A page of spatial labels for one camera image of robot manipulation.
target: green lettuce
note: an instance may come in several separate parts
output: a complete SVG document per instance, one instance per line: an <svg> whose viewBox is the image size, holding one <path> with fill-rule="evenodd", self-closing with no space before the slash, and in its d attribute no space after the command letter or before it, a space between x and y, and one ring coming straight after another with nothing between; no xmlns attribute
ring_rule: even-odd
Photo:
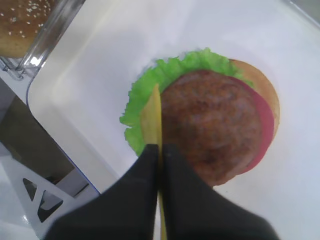
<svg viewBox="0 0 320 240"><path fill-rule="evenodd" d="M243 78L242 72L227 57L211 52L209 48L188 52L183 60L179 57L174 57L169 58L167 61L159 59L156 63L156 67L147 69L132 84L131 91L128 94L129 102L126 105L123 116L120 117L120 122L128 126L124 132L125 139L137 156L142 153L145 147L140 126L140 112L147 103L156 84L159 84L159 90L162 93L181 75L199 69L206 69L240 79L250 87L254 87L251 81Z"/></svg>

